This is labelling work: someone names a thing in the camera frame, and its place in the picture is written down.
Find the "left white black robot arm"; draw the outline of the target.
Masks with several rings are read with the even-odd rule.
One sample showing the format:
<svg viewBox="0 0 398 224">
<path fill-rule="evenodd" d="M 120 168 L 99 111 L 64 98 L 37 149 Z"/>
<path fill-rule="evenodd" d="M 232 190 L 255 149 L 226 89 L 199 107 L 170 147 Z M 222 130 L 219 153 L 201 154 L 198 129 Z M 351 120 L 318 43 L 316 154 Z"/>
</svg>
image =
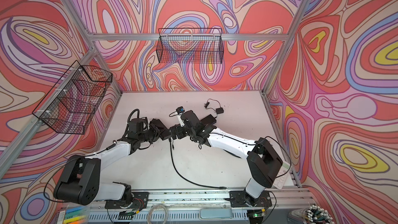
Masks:
<svg viewBox="0 0 398 224">
<path fill-rule="evenodd" d="M 133 203 L 131 186 L 126 183 L 102 183 L 100 173 L 113 163 L 138 150 L 142 143 L 153 144 L 167 128 L 159 119 L 149 121 L 133 110 L 127 119 L 122 137 L 107 148 L 90 155 L 73 155 L 65 164 L 53 191 L 53 197 L 62 202 L 89 205 L 93 201 L 114 201 L 121 208 Z"/>
</svg>

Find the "black power adapter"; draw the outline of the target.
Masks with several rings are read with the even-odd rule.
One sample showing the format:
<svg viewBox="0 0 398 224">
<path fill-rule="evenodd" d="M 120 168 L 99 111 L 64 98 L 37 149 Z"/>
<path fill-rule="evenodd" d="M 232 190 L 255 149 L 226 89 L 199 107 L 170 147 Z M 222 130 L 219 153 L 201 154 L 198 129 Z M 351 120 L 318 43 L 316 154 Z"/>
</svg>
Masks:
<svg viewBox="0 0 398 224">
<path fill-rule="evenodd" d="M 209 107 L 211 101 L 218 103 L 218 105 L 219 105 L 218 108 Z M 213 110 L 217 115 L 224 113 L 224 108 L 221 106 L 221 103 L 218 100 L 208 99 L 206 101 L 206 103 L 204 104 L 204 107 L 207 110 L 208 109 Z"/>
</svg>

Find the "black network switch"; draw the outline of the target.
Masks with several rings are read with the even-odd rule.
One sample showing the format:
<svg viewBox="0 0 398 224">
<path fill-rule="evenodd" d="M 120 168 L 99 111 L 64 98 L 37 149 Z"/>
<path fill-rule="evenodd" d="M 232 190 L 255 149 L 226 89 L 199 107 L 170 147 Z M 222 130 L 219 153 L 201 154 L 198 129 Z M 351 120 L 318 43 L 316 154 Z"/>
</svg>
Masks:
<svg viewBox="0 0 398 224">
<path fill-rule="evenodd" d="M 201 123 L 203 125 L 215 125 L 217 123 L 217 120 L 213 115 L 209 114 L 208 116 L 201 119 Z"/>
<path fill-rule="evenodd" d="M 157 136 L 161 140 L 168 140 L 172 137 L 170 130 L 164 125 L 164 123 L 160 119 L 152 119 L 150 121 L 150 125 L 155 129 Z"/>
</svg>

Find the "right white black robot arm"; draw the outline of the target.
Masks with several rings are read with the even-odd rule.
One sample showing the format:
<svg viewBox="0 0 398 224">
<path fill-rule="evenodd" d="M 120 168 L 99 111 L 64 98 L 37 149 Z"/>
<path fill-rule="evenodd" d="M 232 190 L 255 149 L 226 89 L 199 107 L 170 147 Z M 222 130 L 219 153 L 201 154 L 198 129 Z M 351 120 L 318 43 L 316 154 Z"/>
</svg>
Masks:
<svg viewBox="0 0 398 224">
<path fill-rule="evenodd" d="M 255 207 L 261 199 L 262 193 L 272 188 L 283 160 L 269 142 L 270 137 L 248 140 L 227 133 L 212 123 L 198 119 L 193 111 L 178 115 L 179 124 L 170 128 L 171 139 L 180 140 L 189 137 L 198 144 L 219 148 L 248 163 L 251 178 L 239 196 L 233 196 L 236 191 L 230 192 L 232 204 Z"/>
</svg>

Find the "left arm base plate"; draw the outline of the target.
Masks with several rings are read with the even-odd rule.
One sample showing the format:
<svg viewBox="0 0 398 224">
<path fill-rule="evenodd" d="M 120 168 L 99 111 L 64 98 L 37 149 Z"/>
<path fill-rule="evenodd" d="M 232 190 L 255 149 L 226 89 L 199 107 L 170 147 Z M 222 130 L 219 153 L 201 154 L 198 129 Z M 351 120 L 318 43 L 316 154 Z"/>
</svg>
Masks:
<svg viewBox="0 0 398 224">
<path fill-rule="evenodd" d="M 131 197 L 122 197 L 121 200 L 107 200 L 106 209 L 132 209 L 142 210 L 147 207 L 149 192 L 139 191 L 131 193 Z"/>
</svg>

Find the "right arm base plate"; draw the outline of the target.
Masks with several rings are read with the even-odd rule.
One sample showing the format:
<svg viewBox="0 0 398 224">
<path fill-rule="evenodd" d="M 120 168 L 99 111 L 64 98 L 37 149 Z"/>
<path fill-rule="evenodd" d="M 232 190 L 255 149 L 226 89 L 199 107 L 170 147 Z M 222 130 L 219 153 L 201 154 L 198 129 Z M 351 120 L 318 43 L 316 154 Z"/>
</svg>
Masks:
<svg viewBox="0 0 398 224">
<path fill-rule="evenodd" d="M 272 201 L 269 191 L 262 191 L 258 198 L 250 196 L 245 191 L 230 191 L 229 197 L 225 200 L 231 203 L 232 207 L 271 207 Z"/>
</svg>

